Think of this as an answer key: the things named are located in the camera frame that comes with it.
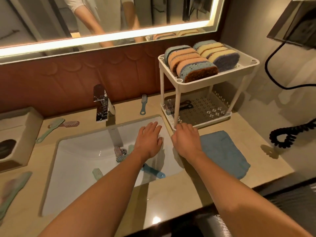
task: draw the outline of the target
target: marble countertop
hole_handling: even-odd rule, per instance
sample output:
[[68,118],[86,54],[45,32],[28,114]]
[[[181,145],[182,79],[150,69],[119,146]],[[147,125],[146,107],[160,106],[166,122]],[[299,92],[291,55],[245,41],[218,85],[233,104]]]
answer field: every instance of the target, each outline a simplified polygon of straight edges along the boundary
[[[121,124],[159,114],[172,135],[171,127],[160,109],[160,95],[148,98],[145,116],[139,114],[141,106],[140,99],[116,104],[115,123]],[[16,178],[20,173],[33,172],[26,186],[12,202],[0,227],[0,236],[37,236],[55,217],[41,217],[40,213],[58,141],[105,128],[106,122],[96,123],[95,117],[95,109],[63,115],[62,118],[66,121],[77,120],[80,125],[74,128],[57,128],[42,143],[34,146],[27,166],[0,173],[2,188],[8,180]],[[43,121],[39,136],[47,130],[52,120],[53,118]],[[205,135],[221,130],[229,134],[251,165],[247,175],[241,179],[247,186],[254,188],[294,172],[281,156],[273,159],[261,149],[262,145],[269,144],[238,113],[233,113],[227,121],[199,129],[199,133]],[[184,159],[183,164],[184,170],[176,175],[134,188],[116,236],[128,235],[148,228],[158,220],[166,221],[212,203],[195,170]]]

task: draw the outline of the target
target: sink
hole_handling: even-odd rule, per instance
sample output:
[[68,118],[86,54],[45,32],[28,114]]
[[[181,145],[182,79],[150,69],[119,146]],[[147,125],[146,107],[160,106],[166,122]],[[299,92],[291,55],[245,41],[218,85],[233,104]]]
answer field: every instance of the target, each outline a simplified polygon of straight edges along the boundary
[[[162,126],[160,136],[164,142],[160,152],[146,163],[163,172],[166,177],[182,171],[181,159],[173,148],[161,116],[61,140],[52,163],[53,171],[47,183],[42,215],[58,214],[93,185],[96,182],[92,174],[94,168],[99,168],[105,175],[116,167],[119,163],[116,162],[114,146],[127,150],[129,145],[135,144],[140,127],[154,121]],[[154,180],[156,176],[140,171],[135,186]]]

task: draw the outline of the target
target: two-tier storage rack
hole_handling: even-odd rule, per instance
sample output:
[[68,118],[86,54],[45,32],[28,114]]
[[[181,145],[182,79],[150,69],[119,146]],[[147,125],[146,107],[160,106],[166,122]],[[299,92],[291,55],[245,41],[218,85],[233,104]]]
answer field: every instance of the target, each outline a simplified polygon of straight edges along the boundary
[[[240,59],[236,67],[232,70],[220,72],[217,75],[189,83],[183,83],[183,80],[180,79],[176,73],[170,71],[165,65],[164,55],[158,57],[161,92],[160,105],[174,131],[177,123],[181,122],[186,122],[192,124],[194,127],[201,128],[230,118],[232,109],[239,95],[244,90],[250,74],[253,72],[255,66],[259,64],[259,60],[228,45],[224,46],[239,53]],[[166,99],[164,96],[164,74],[176,89],[176,95],[167,97]],[[243,78],[231,103],[228,103],[218,93],[212,92],[213,85],[239,77]],[[191,101],[193,108],[179,111],[180,103],[188,100]],[[167,103],[173,103],[174,114],[168,115],[169,112],[166,112],[165,105],[167,105]]]

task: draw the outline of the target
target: faucet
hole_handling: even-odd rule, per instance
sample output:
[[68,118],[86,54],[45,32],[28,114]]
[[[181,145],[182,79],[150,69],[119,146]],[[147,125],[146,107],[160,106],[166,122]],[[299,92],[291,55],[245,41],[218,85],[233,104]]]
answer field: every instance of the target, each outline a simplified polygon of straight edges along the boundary
[[93,87],[93,101],[100,102],[100,105],[97,107],[97,122],[107,121],[109,116],[115,115],[114,106],[111,104],[111,101],[101,84]]

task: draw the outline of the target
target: person's reflected arm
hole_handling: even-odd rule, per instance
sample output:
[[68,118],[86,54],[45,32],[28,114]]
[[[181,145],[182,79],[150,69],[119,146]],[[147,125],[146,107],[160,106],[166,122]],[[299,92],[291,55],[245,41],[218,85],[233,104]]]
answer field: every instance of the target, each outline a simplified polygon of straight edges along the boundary
[[[89,11],[85,5],[77,7],[74,11],[74,14],[82,21],[82,23],[89,29],[89,31],[94,35],[105,34],[105,31],[102,29],[101,25],[95,19],[94,15]],[[113,46],[112,41],[101,42],[101,47],[110,47]]]
[[132,153],[63,210],[39,237],[114,236],[142,166],[162,146],[162,137],[158,138],[162,126],[157,124],[141,127]]
[[[136,14],[135,5],[132,1],[122,0],[124,15],[129,30],[140,29],[139,20]],[[144,37],[135,37],[135,42],[145,41]]]
[[235,237],[312,237],[293,219],[209,159],[198,130],[178,124],[172,135],[178,153],[198,172],[214,204]]

